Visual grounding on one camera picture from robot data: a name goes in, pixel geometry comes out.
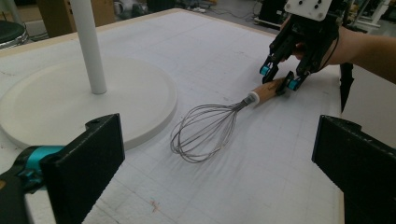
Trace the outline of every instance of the teal gripper part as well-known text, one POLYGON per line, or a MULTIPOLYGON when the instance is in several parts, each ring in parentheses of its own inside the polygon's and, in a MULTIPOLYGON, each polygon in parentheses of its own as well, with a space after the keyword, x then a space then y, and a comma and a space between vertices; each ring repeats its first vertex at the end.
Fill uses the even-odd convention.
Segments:
POLYGON ((288 88, 291 89, 291 90, 294 90, 295 87, 297 86, 297 84, 298 84, 298 82, 296 80, 291 80, 289 82, 288 88))
POLYGON ((26 163, 26 169, 35 170, 41 175, 40 160, 44 157, 59 152, 63 146, 42 146, 38 147, 29 157, 26 163))
POLYGON ((260 74, 262 74, 263 76, 265 76, 265 75, 267 75, 267 73, 268 73, 269 70, 270 70, 269 67, 264 66, 264 67, 262 68, 262 70, 260 71, 260 74))

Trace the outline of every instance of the black cable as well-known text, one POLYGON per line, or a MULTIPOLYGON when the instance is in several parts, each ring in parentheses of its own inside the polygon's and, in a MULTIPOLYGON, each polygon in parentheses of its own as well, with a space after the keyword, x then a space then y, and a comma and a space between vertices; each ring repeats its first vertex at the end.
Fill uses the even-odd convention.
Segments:
POLYGON ((4 11, 2 11, 2 13, 3 13, 4 20, 6 21, 7 20, 6 14, 4 13, 4 11))
POLYGON ((340 40, 340 36, 338 35, 337 38, 335 39, 335 45, 334 45, 334 48, 332 49, 332 53, 330 53, 329 57, 326 59, 326 62, 320 67, 319 71, 322 70, 326 66, 327 62, 330 60, 330 58, 334 54, 335 50, 337 49, 339 40, 340 40))
POLYGON ((37 39, 30 38, 30 40, 33 41, 33 42, 37 42, 37 41, 41 41, 41 40, 45 40, 45 39, 48 39, 48 38, 47 37, 42 37, 42 38, 37 38, 37 39))

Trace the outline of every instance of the human arm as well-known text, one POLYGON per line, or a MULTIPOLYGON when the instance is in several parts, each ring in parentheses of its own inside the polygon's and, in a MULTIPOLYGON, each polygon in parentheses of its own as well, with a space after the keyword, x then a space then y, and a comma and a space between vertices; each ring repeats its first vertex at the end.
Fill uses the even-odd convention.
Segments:
MULTIPOLYGON (((336 42, 334 40, 323 57, 323 63, 332 55, 327 64, 353 63, 396 84, 396 38, 367 35, 340 27, 336 42)), ((293 52, 298 59, 304 55, 302 48, 299 44, 293 52)))

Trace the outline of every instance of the white table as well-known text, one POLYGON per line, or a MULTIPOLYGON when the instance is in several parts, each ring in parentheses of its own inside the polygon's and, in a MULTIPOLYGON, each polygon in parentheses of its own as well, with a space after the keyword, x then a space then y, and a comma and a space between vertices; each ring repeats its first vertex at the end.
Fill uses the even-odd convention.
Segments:
MULTIPOLYGON (((311 161, 319 115, 340 115, 338 67, 242 110, 233 141, 210 161, 190 164, 169 148, 171 130, 192 107, 230 105, 261 84, 273 38, 178 9, 99 28, 103 56, 160 67, 175 81, 178 103, 162 132, 126 151, 85 223, 342 223, 340 190, 311 161)), ((76 57, 76 34, 0 51, 0 96, 33 72, 76 57)), ((277 76, 296 65, 290 57, 277 76)), ((3 132, 0 143, 3 173, 21 149, 3 132)), ((36 223, 54 222, 46 191, 26 197, 36 223)))

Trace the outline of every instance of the wooden handle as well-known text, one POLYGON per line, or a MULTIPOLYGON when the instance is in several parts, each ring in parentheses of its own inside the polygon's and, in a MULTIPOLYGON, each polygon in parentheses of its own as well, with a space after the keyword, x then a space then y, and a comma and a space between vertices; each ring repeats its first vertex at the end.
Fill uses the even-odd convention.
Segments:
POLYGON ((264 103, 276 96, 276 90, 280 85, 282 85, 284 79, 285 78, 282 77, 271 82, 264 83, 251 91, 250 95, 256 99, 256 104, 264 103))

